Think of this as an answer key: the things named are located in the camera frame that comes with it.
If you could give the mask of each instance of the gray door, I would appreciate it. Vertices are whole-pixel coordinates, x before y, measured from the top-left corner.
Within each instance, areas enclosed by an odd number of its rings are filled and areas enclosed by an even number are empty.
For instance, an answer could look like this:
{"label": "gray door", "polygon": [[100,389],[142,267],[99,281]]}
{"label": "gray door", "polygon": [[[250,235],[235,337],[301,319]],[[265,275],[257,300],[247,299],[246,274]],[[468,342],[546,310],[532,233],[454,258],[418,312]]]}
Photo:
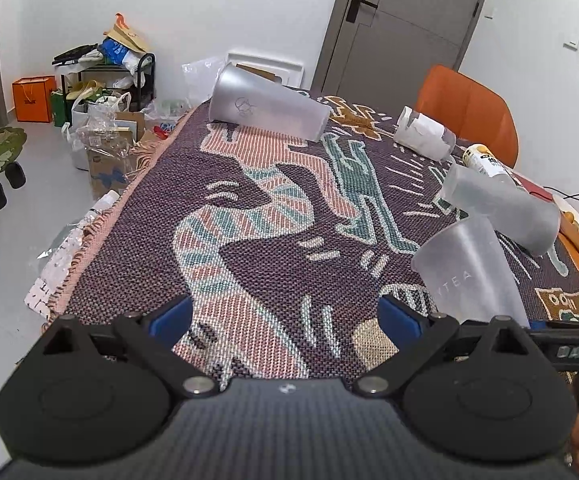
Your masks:
{"label": "gray door", "polygon": [[432,65],[460,61],[482,0],[363,1],[348,1],[323,91],[398,115]]}

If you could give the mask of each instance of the tile floor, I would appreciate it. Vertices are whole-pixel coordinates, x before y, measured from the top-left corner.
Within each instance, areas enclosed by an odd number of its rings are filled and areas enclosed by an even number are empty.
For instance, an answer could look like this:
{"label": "tile floor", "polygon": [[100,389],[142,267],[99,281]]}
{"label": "tile floor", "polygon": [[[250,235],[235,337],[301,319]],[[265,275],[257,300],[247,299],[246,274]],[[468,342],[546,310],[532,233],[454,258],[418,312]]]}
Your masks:
{"label": "tile floor", "polygon": [[[35,258],[92,206],[89,175],[73,167],[60,129],[13,123],[28,140],[18,158],[27,183],[12,189],[0,179],[7,205],[0,210],[0,387],[40,335],[43,319],[23,300],[38,276]],[[0,442],[0,466],[7,460]]]}

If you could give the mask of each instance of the white bottle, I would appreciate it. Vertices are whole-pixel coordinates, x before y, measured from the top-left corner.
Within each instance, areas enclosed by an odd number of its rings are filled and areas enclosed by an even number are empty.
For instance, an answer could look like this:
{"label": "white bottle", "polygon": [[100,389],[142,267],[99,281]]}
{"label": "white bottle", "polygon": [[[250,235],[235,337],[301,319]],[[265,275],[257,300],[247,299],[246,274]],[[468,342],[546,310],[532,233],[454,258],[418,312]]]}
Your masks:
{"label": "white bottle", "polygon": [[494,180],[516,186],[505,166],[490,152],[484,144],[472,144],[463,153],[463,164],[485,174]]}

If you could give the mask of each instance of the orange chair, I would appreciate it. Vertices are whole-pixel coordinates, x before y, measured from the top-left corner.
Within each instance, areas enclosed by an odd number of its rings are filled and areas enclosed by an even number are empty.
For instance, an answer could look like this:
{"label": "orange chair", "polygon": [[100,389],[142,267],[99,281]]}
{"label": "orange chair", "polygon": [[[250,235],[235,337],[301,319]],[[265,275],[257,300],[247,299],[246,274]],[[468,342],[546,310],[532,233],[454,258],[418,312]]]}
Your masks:
{"label": "orange chair", "polygon": [[442,123],[457,137],[485,144],[503,164],[513,168],[519,138],[502,97],[444,66],[431,68],[414,109]]}

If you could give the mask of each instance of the door handle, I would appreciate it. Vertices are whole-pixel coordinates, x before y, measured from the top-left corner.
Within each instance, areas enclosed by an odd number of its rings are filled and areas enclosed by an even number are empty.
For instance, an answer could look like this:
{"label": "door handle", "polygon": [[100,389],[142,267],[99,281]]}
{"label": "door handle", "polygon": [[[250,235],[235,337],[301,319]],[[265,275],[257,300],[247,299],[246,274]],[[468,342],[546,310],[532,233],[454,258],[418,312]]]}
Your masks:
{"label": "door handle", "polygon": [[349,4],[349,10],[347,11],[347,18],[345,18],[346,22],[356,23],[356,17],[359,15],[361,4],[378,9],[378,4],[373,4],[367,0],[351,0],[351,3]]}

